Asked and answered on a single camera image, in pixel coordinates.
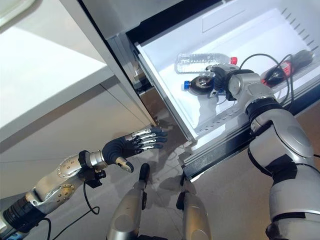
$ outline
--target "cable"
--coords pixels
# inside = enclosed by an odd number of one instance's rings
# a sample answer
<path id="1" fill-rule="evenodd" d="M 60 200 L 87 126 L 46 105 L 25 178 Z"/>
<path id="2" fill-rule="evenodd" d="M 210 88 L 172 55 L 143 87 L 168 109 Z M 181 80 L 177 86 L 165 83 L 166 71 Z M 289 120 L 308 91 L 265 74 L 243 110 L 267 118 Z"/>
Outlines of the cable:
<path id="1" fill-rule="evenodd" d="M 48 225 L 49 225 L 49 229 L 48 229 L 48 236 L 46 237 L 46 240 L 50 240 L 50 235 L 51 235 L 51 221 L 49 218 L 45 217 L 44 219 L 42 220 L 45 220 L 48 222 Z"/>
<path id="2" fill-rule="evenodd" d="M 84 195 L 84 199 L 85 199 L 85 202 L 86 204 L 88 205 L 90 211 L 95 214 L 95 215 L 98 215 L 99 212 L 100 212 L 100 207 L 98 206 L 95 206 L 94 208 L 91 207 L 90 203 L 89 203 L 89 200 L 88 200 L 88 197 L 87 197 L 87 193 L 86 193 L 86 183 L 83 184 L 83 195 Z"/>
<path id="3" fill-rule="evenodd" d="M 243 65 L 245 64 L 246 61 L 248 61 L 250 58 L 253 58 L 253 57 L 256 57 L 256 56 L 265 56 L 265 57 L 268 57 L 268 58 L 272 59 L 272 60 L 276 63 L 276 67 L 274 68 L 272 74 L 277 70 L 277 68 L 280 67 L 280 65 L 281 65 L 288 57 L 290 57 L 291 62 L 292 62 L 292 60 L 293 60 L 292 54 L 286 55 L 280 62 L 278 62 L 275 58 L 273 58 L 273 57 L 270 56 L 269 54 L 256 53 L 256 54 L 253 54 L 253 55 L 248 56 L 248 57 L 241 63 L 239 69 L 241 69 L 241 68 L 243 67 Z M 292 106 L 292 104 L 293 104 L 293 102 L 294 102 L 294 100 L 295 100 L 295 97 L 294 97 L 294 81 L 293 81 L 293 78 L 292 78 L 292 75 L 293 75 L 293 74 L 292 74 L 292 66 L 290 67 L 290 75 L 289 75 L 289 76 L 290 76 L 290 82 L 288 81 L 288 77 L 287 77 L 285 71 L 283 70 L 283 68 L 280 67 L 279 69 L 280 69 L 280 70 L 282 71 L 282 73 L 284 74 L 284 79 L 285 79 L 286 85 L 287 85 L 286 95 L 285 95 L 284 99 L 281 101 L 280 104 L 283 105 L 283 104 L 287 101 L 288 96 L 289 96 L 289 92 L 291 91 L 291 101 L 290 101 L 290 103 L 289 103 L 289 105 L 287 106 L 287 109 L 286 109 L 286 110 L 289 111 L 290 108 L 291 108 L 291 106 Z"/>
<path id="4" fill-rule="evenodd" d="M 242 69 L 243 65 L 245 64 L 246 61 L 248 61 L 249 59 L 255 57 L 255 56 L 265 56 L 265 57 L 268 57 L 270 59 L 272 59 L 276 65 L 278 65 L 278 61 L 276 59 L 274 59 L 272 56 L 270 56 L 269 54 L 265 54 L 265 53 L 256 53 L 256 54 L 252 54 L 250 56 L 248 56 L 240 65 L 239 69 Z"/>
<path id="5" fill-rule="evenodd" d="M 64 229 L 62 229 L 52 240 L 57 239 L 57 237 L 59 237 L 65 230 L 67 230 L 70 226 L 72 226 L 73 224 L 75 224 L 77 221 L 79 221 L 80 219 L 82 219 L 85 215 L 87 215 L 88 213 L 92 212 L 95 215 L 98 215 L 100 212 L 100 207 L 99 206 L 95 206 L 95 207 L 91 207 L 89 201 L 88 201 L 88 197 L 87 197 L 87 193 L 86 193 L 86 183 L 83 183 L 83 195 L 84 195 L 84 199 L 86 204 L 89 207 L 89 211 L 87 211 L 85 214 L 83 214 L 82 216 L 78 217 L 76 220 L 74 220 L 73 222 L 71 222 L 69 225 L 67 225 Z"/>

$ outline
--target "red bottle cap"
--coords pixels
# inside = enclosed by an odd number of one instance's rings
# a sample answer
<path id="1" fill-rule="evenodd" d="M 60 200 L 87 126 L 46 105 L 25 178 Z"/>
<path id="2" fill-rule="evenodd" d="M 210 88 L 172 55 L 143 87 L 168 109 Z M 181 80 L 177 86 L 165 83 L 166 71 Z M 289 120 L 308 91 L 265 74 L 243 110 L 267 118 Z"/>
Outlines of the red bottle cap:
<path id="1" fill-rule="evenodd" d="M 236 56 L 232 56 L 230 59 L 230 64 L 237 65 L 238 58 Z"/>

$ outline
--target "refrigerator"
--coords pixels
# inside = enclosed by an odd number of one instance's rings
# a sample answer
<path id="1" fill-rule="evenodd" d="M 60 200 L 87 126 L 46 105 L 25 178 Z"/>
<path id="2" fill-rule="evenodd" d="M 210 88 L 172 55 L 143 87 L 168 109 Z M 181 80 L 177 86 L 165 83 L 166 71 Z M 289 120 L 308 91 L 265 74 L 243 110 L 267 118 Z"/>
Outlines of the refrigerator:
<path id="1" fill-rule="evenodd" d="M 318 0 L 78 2 L 132 86 L 145 76 L 156 88 L 186 138 L 179 162 L 191 180 L 239 153 L 253 136 L 237 101 L 182 89 L 184 81 L 199 74 L 178 74 L 178 54 L 220 53 L 237 57 L 239 66 L 257 53 L 279 62 L 287 54 L 312 51 L 312 63 L 293 75 L 290 111 L 296 115 L 320 99 Z M 243 68 L 262 74 L 274 65 L 265 56 L 255 56 Z M 288 86 L 283 81 L 272 90 L 280 102 Z"/>

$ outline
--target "white cabinet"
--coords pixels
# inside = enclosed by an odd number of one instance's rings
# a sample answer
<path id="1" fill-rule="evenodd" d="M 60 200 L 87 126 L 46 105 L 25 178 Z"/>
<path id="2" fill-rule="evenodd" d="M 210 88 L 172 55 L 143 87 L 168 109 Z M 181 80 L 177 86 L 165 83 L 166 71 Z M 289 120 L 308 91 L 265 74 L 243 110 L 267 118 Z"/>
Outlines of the white cabinet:
<path id="1" fill-rule="evenodd" d="M 143 127 L 134 113 L 97 85 L 2 142 L 10 148 L 1 153 L 1 198 L 28 191 L 66 157 L 101 150 L 108 141 Z"/>
<path id="2" fill-rule="evenodd" d="M 84 12 L 79 18 L 93 28 Z M 1 27 L 0 198 L 28 191 L 70 155 L 153 123 L 94 39 L 56 0 L 37 1 Z"/>

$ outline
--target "plastic water bottle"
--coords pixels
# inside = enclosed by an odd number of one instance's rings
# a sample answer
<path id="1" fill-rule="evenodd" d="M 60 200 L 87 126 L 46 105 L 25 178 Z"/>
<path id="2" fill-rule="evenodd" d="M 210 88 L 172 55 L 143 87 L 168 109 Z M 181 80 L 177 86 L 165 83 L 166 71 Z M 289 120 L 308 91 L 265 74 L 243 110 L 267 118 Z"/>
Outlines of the plastic water bottle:
<path id="1" fill-rule="evenodd" d="M 191 90 L 196 95 L 210 93 L 215 86 L 215 78 L 212 76 L 197 76 L 192 81 L 184 81 L 183 89 Z"/>
<path id="2" fill-rule="evenodd" d="M 216 64 L 234 64 L 238 59 L 221 53 L 180 53 L 174 68 L 177 74 L 194 74 L 206 72 L 206 67 Z"/>

